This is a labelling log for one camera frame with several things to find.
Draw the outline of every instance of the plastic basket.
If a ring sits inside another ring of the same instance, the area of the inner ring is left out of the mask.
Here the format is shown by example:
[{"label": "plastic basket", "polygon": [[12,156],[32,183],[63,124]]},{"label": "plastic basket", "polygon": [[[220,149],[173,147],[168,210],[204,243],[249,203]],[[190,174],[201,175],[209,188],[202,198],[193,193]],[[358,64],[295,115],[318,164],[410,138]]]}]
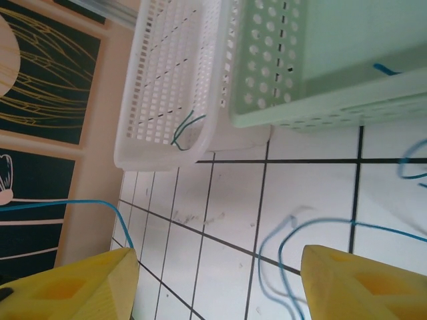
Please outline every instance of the plastic basket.
[{"label": "plastic basket", "polygon": [[427,1],[234,7],[228,41],[237,51],[227,63],[235,126],[306,130],[427,115]]},{"label": "plastic basket", "polygon": [[222,101],[230,7],[229,0],[141,1],[115,143],[116,166],[167,171],[203,155]]}]

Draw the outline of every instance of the white tile floor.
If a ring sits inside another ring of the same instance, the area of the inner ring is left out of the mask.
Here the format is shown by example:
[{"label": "white tile floor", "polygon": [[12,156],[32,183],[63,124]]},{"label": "white tile floor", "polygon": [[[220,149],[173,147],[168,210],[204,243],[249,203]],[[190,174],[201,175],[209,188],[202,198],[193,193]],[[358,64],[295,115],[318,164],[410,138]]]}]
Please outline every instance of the white tile floor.
[{"label": "white tile floor", "polygon": [[[212,154],[169,173],[126,173],[119,209],[141,270],[133,316],[160,319],[291,319],[264,297],[256,250],[286,216],[357,218],[427,235],[427,177],[401,179],[397,162],[427,139],[427,119],[301,134],[275,128],[268,148]],[[427,147],[405,174],[427,172]],[[286,227],[262,259],[270,292],[283,297],[277,250]],[[294,293],[302,248],[322,244],[427,275],[425,244],[383,231],[315,225],[284,249]],[[126,246],[119,226],[112,249]],[[303,306],[307,319],[308,308]]]}]

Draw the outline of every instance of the cable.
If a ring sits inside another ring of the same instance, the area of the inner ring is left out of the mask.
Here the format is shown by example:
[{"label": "cable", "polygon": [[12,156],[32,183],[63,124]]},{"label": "cable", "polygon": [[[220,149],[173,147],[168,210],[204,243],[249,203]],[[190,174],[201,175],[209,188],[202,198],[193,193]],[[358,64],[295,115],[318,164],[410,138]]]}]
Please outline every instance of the cable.
[{"label": "cable", "polygon": [[[284,245],[288,242],[288,240],[291,237],[293,237],[301,229],[303,229],[305,227],[308,227],[310,225],[317,224],[317,223],[349,223],[351,225],[360,225],[362,227],[367,227],[367,228],[377,229],[377,230],[383,230],[383,231],[388,231],[388,232],[391,232],[391,233],[396,233],[396,234],[399,234],[399,235],[404,235],[406,237],[409,237],[409,238],[412,238],[412,239],[415,239],[415,240],[419,240],[419,241],[423,241],[423,242],[427,243],[427,239],[426,238],[419,237],[417,235],[413,235],[411,233],[407,233],[407,232],[396,230],[396,229],[392,229],[392,228],[381,227],[379,225],[371,225],[369,223],[357,222],[357,221],[353,221],[353,220],[337,219],[337,218],[313,219],[313,220],[309,220],[309,221],[303,223],[302,225],[296,227],[280,243],[279,250],[278,250],[278,261],[279,261],[280,265],[284,265],[283,264],[283,259],[282,259],[282,251],[283,251]],[[300,314],[301,320],[304,320],[305,319],[304,318],[304,314],[302,312],[302,309],[301,309],[298,301],[295,298],[294,293],[292,292],[292,289],[290,287],[290,284],[289,284],[288,279],[287,279],[286,274],[285,274],[285,270],[282,267],[280,267],[279,270],[280,270],[280,277],[282,278],[282,283],[284,284],[284,287],[285,287],[285,289],[287,291],[287,294],[290,296],[292,304],[294,305],[294,307],[297,309],[298,313]]]},{"label": "cable", "polygon": [[279,303],[280,305],[284,306],[288,311],[289,314],[291,315],[292,320],[295,320],[295,313],[294,311],[291,309],[291,307],[289,306],[289,304],[287,304],[286,302],[279,300],[275,297],[273,297],[272,295],[270,295],[266,288],[264,287],[262,278],[261,278],[261,274],[262,274],[262,270],[261,270],[261,256],[262,256],[262,251],[264,250],[264,246],[266,245],[266,243],[275,235],[277,235],[290,221],[295,220],[296,218],[293,215],[288,215],[261,243],[260,245],[260,250],[258,251],[258,281],[260,282],[260,287],[261,287],[261,291],[262,293],[270,300],[272,300],[273,302]]},{"label": "cable", "polygon": [[39,208],[39,207],[50,207],[52,205],[68,205],[68,204],[74,204],[74,203],[96,203],[100,205],[106,205],[107,207],[110,207],[114,210],[115,214],[119,218],[121,227],[123,228],[123,231],[125,233],[127,242],[129,243],[129,246],[131,249],[133,249],[133,242],[131,239],[131,236],[129,234],[129,231],[127,230],[125,221],[123,220],[123,217],[121,216],[120,211],[111,203],[108,203],[106,201],[102,200],[60,200],[60,201],[52,201],[52,202],[46,202],[46,203],[31,203],[28,205],[14,205],[11,207],[0,207],[0,212],[6,212],[6,211],[16,211],[16,210],[22,210],[22,209],[31,209],[31,208]]},{"label": "cable", "polygon": [[[407,152],[405,152],[405,154],[403,155],[401,160],[399,160],[399,165],[398,165],[398,176],[400,178],[407,179],[407,180],[415,180],[415,179],[421,179],[421,178],[427,177],[427,173],[422,173],[420,175],[411,175],[411,176],[406,176],[403,173],[403,169],[405,167],[405,164],[407,164],[409,162],[410,156],[412,154],[414,154],[419,148],[421,148],[425,145],[427,145],[427,139],[421,140],[420,142],[416,143],[411,148],[409,148],[409,150],[407,150]],[[425,183],[419,183],[418,185],[421,187],[427,188],[427,185]]]},{"label": "cable", "polygon": [[381,63],[375,63],[373,65],[374,69],[377,69],[381,72],[383,72],[386,75],[399,75],[401,74],[401,72],[395,72],[393,70],[390,70],[389,68],[387,68],[385,65],[382,65]]},{"label": "cable", "polygon": [[188,121],[189,118],[193,115],[194,110],[191,110],[189,115],[178,125],[178,128],[176,128],[175,133],[173,134],[173,137],[176,137],[176,133],[181,129],[181,127]]},{"label": "cable", "polygon": [[180,151],[188,150],[188,149],[181,148],[181,146],[177,142],[178,138],[182,135],[184,130],[190,125],[192,125],[193,123],[206,117],[206,115],[201,115],[200,117],[197,117],[194,120],[191,120],[189,123],[185,124],[188,121],[188,119],[193,115],[193,113],[194,113],[194,110],[191,110],[189,115],[184,119],[184,121],[181,122],[181,124],[178,126],[178,128],[176,128],[175,133],[173,134],[173,141],[171,142],[171,145],[176,145]]}]

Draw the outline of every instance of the yellow plastic block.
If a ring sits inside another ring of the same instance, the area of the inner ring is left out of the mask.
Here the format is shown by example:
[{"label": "yellow plastic block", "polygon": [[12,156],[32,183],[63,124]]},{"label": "yellow plastic block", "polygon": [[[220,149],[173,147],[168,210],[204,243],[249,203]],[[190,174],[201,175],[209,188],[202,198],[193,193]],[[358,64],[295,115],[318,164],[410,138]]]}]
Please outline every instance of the yellow plastic block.
[{"label": "yellow plastic block", "polygon": [[304,247],[313,320],[427,319],[427,277],[319,245]]},{"label": "yellow plastic block", "polygon": [[6,283],[0,320],[129,320],[139,263],[133,249],[118,249]]}]

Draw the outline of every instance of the white plastic basket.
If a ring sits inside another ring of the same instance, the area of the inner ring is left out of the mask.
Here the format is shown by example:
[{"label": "white plastic basket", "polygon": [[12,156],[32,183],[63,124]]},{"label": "white plastic basket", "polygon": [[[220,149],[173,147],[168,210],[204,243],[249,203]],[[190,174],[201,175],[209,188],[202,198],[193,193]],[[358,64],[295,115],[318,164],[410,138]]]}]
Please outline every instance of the white plastic basket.
[{"label": "white plastic basket", "polygon": [[[230,13],[229,0],[141,0],[116,166],[167,171],[195,163],[206,151],[222,100]],[[184,151],[171,144],[180,131]]]}]

